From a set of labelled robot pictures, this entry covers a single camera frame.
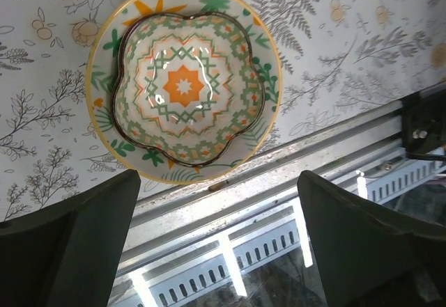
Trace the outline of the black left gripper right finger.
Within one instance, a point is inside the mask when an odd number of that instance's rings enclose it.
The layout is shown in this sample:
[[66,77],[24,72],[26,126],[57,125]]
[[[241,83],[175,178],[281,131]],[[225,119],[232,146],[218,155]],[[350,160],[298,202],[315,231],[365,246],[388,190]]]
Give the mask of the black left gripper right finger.
[[301,172],[298,194],[329,306],[445,305],[445,227],[312,171]]

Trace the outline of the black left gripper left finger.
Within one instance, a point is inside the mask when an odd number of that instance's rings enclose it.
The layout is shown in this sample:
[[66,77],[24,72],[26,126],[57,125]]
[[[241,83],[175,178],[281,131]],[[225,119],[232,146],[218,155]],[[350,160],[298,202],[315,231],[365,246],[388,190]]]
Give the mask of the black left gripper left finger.
[[1,223],[2,306],[106,306],[141,180],[126,170]]

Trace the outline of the scalloped green orange bowl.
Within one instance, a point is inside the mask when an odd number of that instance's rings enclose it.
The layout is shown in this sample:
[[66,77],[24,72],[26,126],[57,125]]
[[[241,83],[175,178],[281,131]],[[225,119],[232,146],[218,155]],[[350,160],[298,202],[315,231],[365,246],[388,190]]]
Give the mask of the scalloped green orange bowl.
[[224,13],[138,19],[123,36],[117,70],[118,133],[182,166],[218,160],[265,106],[249,36]]

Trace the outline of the yellow rimmed floral bowl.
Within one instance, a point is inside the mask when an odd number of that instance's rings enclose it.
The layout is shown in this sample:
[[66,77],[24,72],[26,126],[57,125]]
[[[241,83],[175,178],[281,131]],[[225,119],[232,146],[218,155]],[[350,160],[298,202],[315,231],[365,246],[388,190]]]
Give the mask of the yellow rimmed floral bowl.
[[[224,13],[243,26],[252,44],[254,67],[265,85],[266,100],[257,123],[238,136],[218,160],[207,166],[189,167],[124,139],[114,123],[111,100],[118,75],[119,47],[132,24],[152,14],[189,16],[204,12]],[[86,71],[86,91],[91,120],[102,142],[117,160],[146,178],[170,184],[192,184],[232,171],[261,147],[279,112],[282,65],[266,25],[242,0],[128,0],[115,10],[96,38]]]

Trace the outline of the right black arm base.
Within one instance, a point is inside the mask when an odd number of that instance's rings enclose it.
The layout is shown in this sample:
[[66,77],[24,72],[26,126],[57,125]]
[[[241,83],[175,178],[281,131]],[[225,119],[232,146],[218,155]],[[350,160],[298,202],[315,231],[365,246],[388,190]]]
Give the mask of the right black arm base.
[[445,154],[433,151],[445,147],[445,91],[414,93],[402,99],[401,140],[409,159],[444,162]]

